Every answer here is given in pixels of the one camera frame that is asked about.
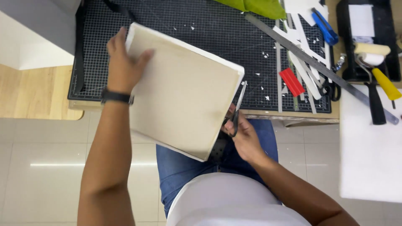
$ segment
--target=person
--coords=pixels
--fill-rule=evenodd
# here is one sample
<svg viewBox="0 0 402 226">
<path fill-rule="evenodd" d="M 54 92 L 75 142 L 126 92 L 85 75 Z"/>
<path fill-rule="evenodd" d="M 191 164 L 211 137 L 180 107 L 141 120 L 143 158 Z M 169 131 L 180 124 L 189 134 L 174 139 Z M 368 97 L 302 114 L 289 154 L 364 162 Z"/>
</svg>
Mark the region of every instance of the person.
<svg viewBox="0 0 402 226">
<path fill-rule="evenodd" d="M 125 33 L 121 28 L 107 44 L 107 89 L 129 95 L 153 50 L 129 59 Z M 157 145 L 167 225 L 358 225 L 336 201 L 278 164 L 270 121 L 240 114 L 238 125 L 221 163 L 198 162 Z M 233 123 L 222 130 L 233 134 Z M 135 224 L 127 189 L 130 164 L 129 105 L 107 101 L 82 174 L 78 226 Z"/>
</svg>

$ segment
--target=yellow handle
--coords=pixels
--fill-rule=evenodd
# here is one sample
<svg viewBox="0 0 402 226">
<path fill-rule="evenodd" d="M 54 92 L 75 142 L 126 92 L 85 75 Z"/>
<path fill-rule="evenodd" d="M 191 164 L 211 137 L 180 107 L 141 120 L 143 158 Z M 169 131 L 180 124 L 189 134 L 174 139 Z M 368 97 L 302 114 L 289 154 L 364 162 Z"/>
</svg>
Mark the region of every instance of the yellow handle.
<svg viewBox="0 0 402 226">
<path fill-rule="evenodd" d="M 393 101 L 402 97 L 402 94 L 399 92 L 399 90 L 394 86 L 394 84 L 392 84 L 387 76 L 382 73 L 380 69 L 374 68 L 371 72 L 390 100 Z"/>
</svg>

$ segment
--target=scissor blade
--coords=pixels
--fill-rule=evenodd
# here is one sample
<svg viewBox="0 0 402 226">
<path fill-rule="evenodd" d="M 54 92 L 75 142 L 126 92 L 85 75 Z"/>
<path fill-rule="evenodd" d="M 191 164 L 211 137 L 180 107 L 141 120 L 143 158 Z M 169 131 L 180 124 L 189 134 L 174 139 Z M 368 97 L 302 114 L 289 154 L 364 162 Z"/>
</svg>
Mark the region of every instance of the scissor blade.
<svg viewBox="0 0 402 226">
<path fill-rule="evenodd" d="M 236 111 L 238 111 L 240 109 L 240 105 L 242 104 L 244 92 L 246 91 L 246 86 L 247 86 L 247 81 L 244 81 L 242 91 L 240 92 L 239 100 L 237 101 L 237 104 L 236 104 Z"/>
</svg>

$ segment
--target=blue jeans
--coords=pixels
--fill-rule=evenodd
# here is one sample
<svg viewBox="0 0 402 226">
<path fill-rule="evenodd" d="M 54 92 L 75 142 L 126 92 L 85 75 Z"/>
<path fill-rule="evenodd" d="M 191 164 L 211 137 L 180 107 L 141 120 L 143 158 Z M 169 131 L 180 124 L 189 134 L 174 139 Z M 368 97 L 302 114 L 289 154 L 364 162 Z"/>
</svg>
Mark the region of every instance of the blue jeans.
<svg viewBox="0 0 402 226">
<path fill-rule="evenodd" d="M 278 161 L 278 149 L 271 121 L 250 119 L 249 122 L 254 126 L 265 153 L 273 160 Z M 220 164 L 209 161 L 199 162 L 160 145 L 156 145 L 156 160 L 162 191 L 161 201 L 164 205 L 166 217 L 181 188 L 202 174 L 215 173 L 220 169 L 223 173 L 243 175 L 265 185 L 251 165 L 239 156 L 232 139 L 229 139 L 226 144 Z"/>
</svg>

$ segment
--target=green fabric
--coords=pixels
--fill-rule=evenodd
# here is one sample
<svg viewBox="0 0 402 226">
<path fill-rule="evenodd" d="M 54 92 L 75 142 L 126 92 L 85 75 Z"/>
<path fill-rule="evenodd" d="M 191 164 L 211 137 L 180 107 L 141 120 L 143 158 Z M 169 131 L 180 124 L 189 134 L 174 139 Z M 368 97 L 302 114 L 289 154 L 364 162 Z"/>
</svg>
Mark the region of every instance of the green fabric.
<svg viewBox="0 0 402 226">
<path fill-rule="evenodd" d="M 243 12 L 254 12 L 273 20 L 286 18 L 285 10 L 278 0 L 215 0 Z"/>
</svg>

